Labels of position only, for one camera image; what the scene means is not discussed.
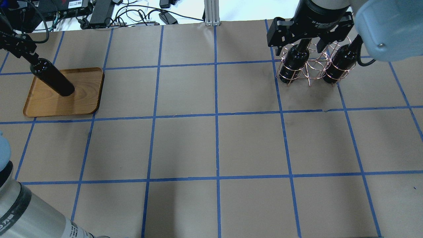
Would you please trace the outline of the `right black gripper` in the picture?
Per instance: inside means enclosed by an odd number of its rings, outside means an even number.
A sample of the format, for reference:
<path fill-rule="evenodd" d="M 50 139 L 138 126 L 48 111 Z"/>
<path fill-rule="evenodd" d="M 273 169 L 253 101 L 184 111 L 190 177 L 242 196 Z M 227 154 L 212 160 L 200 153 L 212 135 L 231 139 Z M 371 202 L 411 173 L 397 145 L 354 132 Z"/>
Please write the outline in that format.
<path fill-rule="evenodd" d="M 288 44 L 318 37 L 316 49 L 322 53 L 327 46 L 344 41 L 353 28 L 352 13 L 347 9 L 347 6 L 329 9 L 312 0 L 301 0 L 291 20 L 273 19 L 267 32 L 267 44 L 280 56 Z"/>

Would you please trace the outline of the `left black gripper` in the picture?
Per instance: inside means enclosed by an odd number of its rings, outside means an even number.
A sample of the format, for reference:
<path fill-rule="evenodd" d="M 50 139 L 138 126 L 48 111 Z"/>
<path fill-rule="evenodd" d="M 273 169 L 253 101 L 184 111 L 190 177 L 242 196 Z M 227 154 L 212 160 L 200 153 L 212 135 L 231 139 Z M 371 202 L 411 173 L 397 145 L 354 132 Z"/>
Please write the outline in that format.
<path fill-rule="evenodd" d="M 28 34 L 17 34 L 4 15 L 0 16 L 0 46 L 17 58 L 37 61 L 36 43 Z"/>

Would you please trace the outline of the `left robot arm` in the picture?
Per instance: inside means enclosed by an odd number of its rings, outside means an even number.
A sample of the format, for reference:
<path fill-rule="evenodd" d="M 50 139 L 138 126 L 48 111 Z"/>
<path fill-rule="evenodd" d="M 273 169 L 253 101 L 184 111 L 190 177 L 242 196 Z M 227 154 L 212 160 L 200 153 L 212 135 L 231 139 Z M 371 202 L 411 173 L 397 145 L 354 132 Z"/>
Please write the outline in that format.
<path fill-rule="evenodd" d="M 60 96 L 74 93 L 73 84 L 47 59 L 35 53 L 36 42 L 17 34 L 1 16 L 1 48 L 30 63 L 31 72 Z M 1 237 L 2 238 L 93 238 L 47 202 L 13 178 L 9 141 L 1 137 Z"/>

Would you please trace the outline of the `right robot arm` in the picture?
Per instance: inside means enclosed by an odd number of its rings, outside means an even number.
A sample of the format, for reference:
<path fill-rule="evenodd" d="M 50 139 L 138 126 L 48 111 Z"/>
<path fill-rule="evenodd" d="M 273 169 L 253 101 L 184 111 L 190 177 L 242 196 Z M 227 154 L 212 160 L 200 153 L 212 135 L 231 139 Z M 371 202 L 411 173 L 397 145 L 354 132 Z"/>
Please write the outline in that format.
<path fill-rule="evenodd" d="M 421 0 L 301 0 L 291 20 L 274 18 L 267 44 L 279 56 L 286 45 L 319 38 L 321 53 L 355 27 L 369 56 L 400 61 L 422 55 L 422 9 Z"/>

